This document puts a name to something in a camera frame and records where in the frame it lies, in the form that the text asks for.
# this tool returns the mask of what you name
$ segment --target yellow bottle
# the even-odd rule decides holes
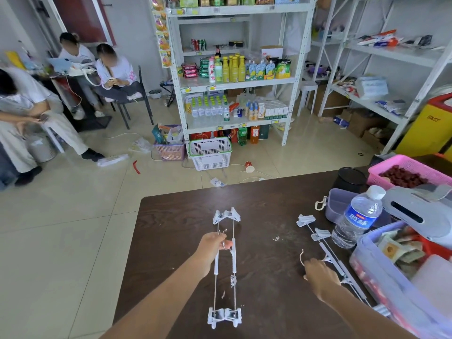
[[[239,82],[245,82],[245,56],[240,56]]]
[[[232,73],[231,82],[239,81],[239,66],[237,65],[237,56],[232,57]]]
[[[234,57],[233,55],[229,56],[229,81],[230,82],[232,81],[232,58],[233,57]]]
[[[227,62],[227,56],[223,57],[223,83],[229,82],[229,66]]]

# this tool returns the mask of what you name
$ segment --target black hair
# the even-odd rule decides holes
[[[116,56],[115,50],[108,44],[102,43],[96,47],[97,55],[113,55]]]
[[[76,36],[69,32],[63,32],[60,35],[60,43],[63,42],[63,40],[70,41],[72,44],[77,45],[79,41],[77,40]]]
[[[0,69],[0,95],[15,95],[17,92],[16,84],[9,73]]]

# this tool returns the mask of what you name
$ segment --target white bottle cap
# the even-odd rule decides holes
[[[373,200],[381,200],[386,195],[386,190],[377,185],[371,185],[366,191],[366,195]]]

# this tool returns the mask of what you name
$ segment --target tiled floor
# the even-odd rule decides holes
[[[155,121],[179,123],[176,106],[163,103],[151,101]],[[128,153],[129,160],[98,168],[68,148],[44,164],[29,186],[0,193],[2,339],[97,339],[111,325],[143,197],[211,188],[212,177],[234,184],[361,166],[374,153],[347,130],[320,124],[305,110],[291,125],[286,146],[271,129],[257,145],[234,144],[232,165],[224,171],[198,172],[129,151],[138,135],[118,136],[127,132],[121,116],[108,106],[106,112],[113,115],[107,130],[82,135],[106,156]],[[130,105],[129,112],[130,132],[152,140],[144,105]],[[240,165],[247,160],[259,172],[244,172]]]

